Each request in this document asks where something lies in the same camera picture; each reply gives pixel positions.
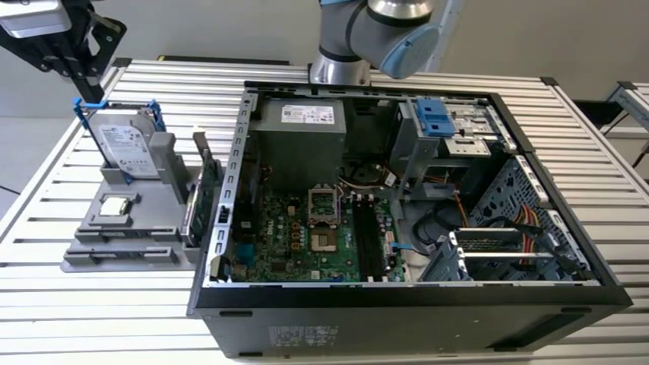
motherboard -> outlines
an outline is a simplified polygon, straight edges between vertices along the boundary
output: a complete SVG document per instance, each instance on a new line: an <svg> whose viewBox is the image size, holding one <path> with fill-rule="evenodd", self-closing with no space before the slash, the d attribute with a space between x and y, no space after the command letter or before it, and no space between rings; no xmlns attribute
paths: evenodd
<svg viewBox="0 0 649 365"><path fill-rule="evenodd" d="M308 195L266 194L258 242L238 246L234 281L404 280L401 258L388 242L398 241L388 202L331 192L316 187ZM367 216L372 224L355 221Z"/></svg>

white wall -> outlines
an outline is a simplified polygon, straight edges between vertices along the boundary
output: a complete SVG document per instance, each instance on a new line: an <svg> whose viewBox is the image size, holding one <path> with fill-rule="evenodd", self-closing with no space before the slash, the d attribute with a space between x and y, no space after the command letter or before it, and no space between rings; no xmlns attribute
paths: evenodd
<svg viewBox="0 0 649 365"><path fill-rule="evenodd" d="M465 0L443 72L553 76L573 98L649 81L648 0Z"/></svg>
<svg viewBox="0 0 649 365"><path fill-rule="evenodd" d="M116 56L159 55L311 62L318 51L316 0L107 0L96 11L128 32ZM72 83L0 49L0 116L71 115Z"/></svg>
<svg viewBox="0 0 649 365"><path fill-rule="evenodd" d="M316 0L106 0L130 27L119 56L288 59L316 53ZM465 0L443 72L555 76L573 97L649 81L648 0ZM0 116L70 116L75 86L0 49Z"/></svg>

green circuit board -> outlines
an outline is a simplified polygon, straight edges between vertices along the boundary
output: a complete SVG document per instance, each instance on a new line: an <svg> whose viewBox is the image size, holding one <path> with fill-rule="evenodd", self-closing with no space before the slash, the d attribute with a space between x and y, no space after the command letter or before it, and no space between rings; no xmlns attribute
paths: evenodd
<svg viewBox="0 0 649 365"><path fill-rule="evenodd" d="M336 228L310 227L308 196L270 192L262 205L254 265L235 264L234 279L247 282L359 281L354 203L342 199L340 204ZM386 222L388 217L392 220L387 202L376 204L375 210L379 221ZM386 227L387 223L382 223L380 230L391 230L396 236L394 227ZM378 236L384 252L388 248L386 232L379 231ZM390 281L404 280L399 255L398 267L386 276Z"/></svg>

label sticker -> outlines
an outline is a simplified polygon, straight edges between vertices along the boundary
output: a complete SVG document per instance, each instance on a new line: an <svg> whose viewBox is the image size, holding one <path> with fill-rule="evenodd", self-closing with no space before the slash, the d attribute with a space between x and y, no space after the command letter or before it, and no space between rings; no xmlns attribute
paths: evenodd
<svg viewBox="0 0 649 365"><path fill-rule="evenodd" d="M108 152L122 171L138 178L158 178L150 148L140 130L131 125L102 125Z"/></svg>
<svg viewBox="0 0 649 365"><path fill-rule="evenodd" d="M386 178L386 185L392 187L392 185L395 185L396 180L398 180L398 175L390 173L388 177Z"/></svg>
<svg viewBox="0 0 649 365"><path fill-rule="evenodd" d="M115 231L106 230L100 233L100 235L104 237L126 237L126 233L116 230Z"/></svg>
<svg viewBox="0 0 649 365"><path fill-rule="evenodd" d="M338 325L272 325L268 327L275 347L334 346Z"/></svg>
<svg viewBox="0 0 649 365"><path fill-rule="evenodd" d="M283 123L335 124L334 106L286 105Z"/></svg>

open computer tower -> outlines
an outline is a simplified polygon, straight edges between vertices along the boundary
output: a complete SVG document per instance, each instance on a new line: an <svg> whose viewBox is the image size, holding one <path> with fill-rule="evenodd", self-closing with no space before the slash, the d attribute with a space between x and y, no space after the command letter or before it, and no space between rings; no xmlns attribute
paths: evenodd
<svg viewBox="0 0 649 365"><path fill-rule="evenodd" d="M228 357L533 351L629 305L497 94L246 84L190 301Z"/></svg>

